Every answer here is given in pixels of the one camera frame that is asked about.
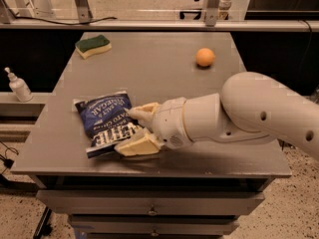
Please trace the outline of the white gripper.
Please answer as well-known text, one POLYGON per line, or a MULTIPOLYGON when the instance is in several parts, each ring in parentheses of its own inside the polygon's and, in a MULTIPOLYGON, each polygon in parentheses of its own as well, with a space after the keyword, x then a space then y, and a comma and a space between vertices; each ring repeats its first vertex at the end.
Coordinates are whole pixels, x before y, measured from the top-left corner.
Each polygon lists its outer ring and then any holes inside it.
POLYGON ((183 108, 186 98, 168 100, 161 105, 149 103, 126 109, 128 115, 143 127, 132 137, 115 146, 115 151, 123 156, 156 154, 164 145, 169 149, 178 149, 192 145, 186 134, 183 122, 183 108))

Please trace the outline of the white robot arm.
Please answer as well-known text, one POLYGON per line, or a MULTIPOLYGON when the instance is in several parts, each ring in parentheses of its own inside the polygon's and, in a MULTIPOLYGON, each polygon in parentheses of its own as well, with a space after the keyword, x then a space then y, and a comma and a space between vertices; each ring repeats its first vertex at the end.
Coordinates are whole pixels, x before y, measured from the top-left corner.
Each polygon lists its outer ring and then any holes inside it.
POLYGON ((319 158, 319 105, 258 73, 231 76, 218 94, 150 103, 128 114, 141 128, 116 145, 124 156, 272 136, 319 158))

